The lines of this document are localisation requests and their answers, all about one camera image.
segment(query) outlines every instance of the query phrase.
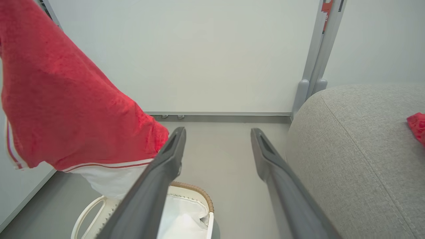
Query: red cloth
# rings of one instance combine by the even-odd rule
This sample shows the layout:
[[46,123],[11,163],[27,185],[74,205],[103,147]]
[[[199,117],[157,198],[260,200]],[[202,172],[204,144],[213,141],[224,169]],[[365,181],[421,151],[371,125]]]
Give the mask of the red cloth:
[[166,142],[167,129],[120,92],[33,0],[0,1],[0,44],[3,109],[12,146],[28,167],[133,162],[153,158]]
[[425,114],[416,113],[407,118],[407,123],[416,139],[425,146]]

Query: gray sofa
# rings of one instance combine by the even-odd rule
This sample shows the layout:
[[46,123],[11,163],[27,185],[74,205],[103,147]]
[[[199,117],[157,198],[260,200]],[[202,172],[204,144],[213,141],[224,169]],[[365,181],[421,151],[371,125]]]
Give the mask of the gray sofa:
[[295,116],[286,160],[344,238],[425,235],[425,148],[406,118],[425,86],[320,91]]

